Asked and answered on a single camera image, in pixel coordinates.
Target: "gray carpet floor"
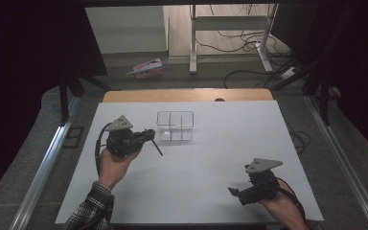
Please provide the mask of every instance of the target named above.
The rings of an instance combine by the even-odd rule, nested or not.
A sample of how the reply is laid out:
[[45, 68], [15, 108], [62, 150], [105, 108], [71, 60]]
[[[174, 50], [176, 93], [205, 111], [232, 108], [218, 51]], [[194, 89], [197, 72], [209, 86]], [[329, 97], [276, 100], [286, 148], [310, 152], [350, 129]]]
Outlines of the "gray carpet floor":
[[[159, 58], [152, 54], [140, 56], [104, 56], [108, 76], [98, 80], [122, 90], [155, 88], [222, 88], [224, 77], [236, 70], [263, 72], [258, 57], [199, 58], [196, 75], [190, 75], [187, 59], [162, 57], [165, 74], [145, 80], [127, 79], [125, 74], [134, 65]], [[229, 88], [260, 87], [268, 75], [241, 73], [230, 76]], [[357, 202], [334, 154], [315, 122], [307, 101], [302, 95], [304, 79], [282, 90], [273, 91], [285, 120], [294, 131], [304, 131], [310, 144], [299, 154], [315, 198], [325, 218], [325, 229], [368, 229], [368, 219]], [[78, 163], [98, 103], [103, 99], [101, 88], [81, 80], [85, 94], [81, 97], [78, 114], [72, 124], [82, 128], [82, 136], [66, 140], [52, 172], [39, 197], [27, 229], [59, 229], [54, 225], [61, 202]], [[335, 101], [330, 101], [330, 122], [337, 139], [348, 155], [364, 187], [368, 190], [368, 142], [344, 117]], [[34, 127], [15, 160], [0, 182], [0, 229], [8, 229], [35, 173], [49, 147], [60, 121], [58, 88], [49, 90], [42, 98], [40, 113]], [[294, 140], [296, 147], [301, 146]]]

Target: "white tabletop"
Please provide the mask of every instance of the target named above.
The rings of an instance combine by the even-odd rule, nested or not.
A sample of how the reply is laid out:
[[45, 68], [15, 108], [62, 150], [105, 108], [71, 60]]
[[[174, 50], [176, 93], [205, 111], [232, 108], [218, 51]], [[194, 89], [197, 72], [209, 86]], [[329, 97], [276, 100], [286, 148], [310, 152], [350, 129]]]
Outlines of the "white tabletop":
[[[160, 141], [157, 112], [193, 111], [193, 141]], [[244, 165], [254, 158], [283, 161], [273, 169], [297, 194], [308, 219], [322, 220], [311, 186], [276, 101], [225, 103], [100, 103], [56, 223], [64, 223], [98, 180], [95, 142], [121, 115], [133, 131], [156, 130], [116, 185], [112, 223], [270, 223], [260, 204], [242, 206], [228, 187], [252, 186]], [[105, 143], [107, 133], [103, 135]]]

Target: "clear plastic container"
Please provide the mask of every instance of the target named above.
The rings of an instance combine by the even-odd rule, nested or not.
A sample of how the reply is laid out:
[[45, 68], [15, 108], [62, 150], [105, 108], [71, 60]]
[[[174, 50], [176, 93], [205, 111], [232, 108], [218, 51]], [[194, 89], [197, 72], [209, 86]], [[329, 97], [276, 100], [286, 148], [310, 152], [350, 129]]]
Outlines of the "clear plastic container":
[[157, 113], [157, 127], [162, 141], [192, 141], [194, 112], [160, 111]]

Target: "gray mounting plate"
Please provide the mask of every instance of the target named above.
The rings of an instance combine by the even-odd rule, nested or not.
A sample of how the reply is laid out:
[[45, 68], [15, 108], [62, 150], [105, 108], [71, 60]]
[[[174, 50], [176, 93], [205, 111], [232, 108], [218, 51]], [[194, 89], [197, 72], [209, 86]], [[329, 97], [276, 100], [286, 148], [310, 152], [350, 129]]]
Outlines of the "gray mounting plate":
[[122, 115], [118, 119], [116, 119], [113, 123], [111, 123], [105, 131], [115, 131], [121, 129], [133, 128], [133, 125], [127, 120], [127, 118]]
[[261, 173], [281, 165], [283, 165], [282, 161], [255, 158], [249, 167], [247, 167], [246, 172]]

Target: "plaid shirt sleeve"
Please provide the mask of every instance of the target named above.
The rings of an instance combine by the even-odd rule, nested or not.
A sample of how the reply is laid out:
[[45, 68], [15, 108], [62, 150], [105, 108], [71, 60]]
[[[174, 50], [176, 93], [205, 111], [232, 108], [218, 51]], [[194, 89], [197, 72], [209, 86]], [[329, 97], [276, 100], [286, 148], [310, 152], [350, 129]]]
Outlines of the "plaid shirt sleeve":
[[95, 181], [85, 201], [64, 223], [62, 229], [109, 229], [115, 198], [110, 192], [108, 187]]

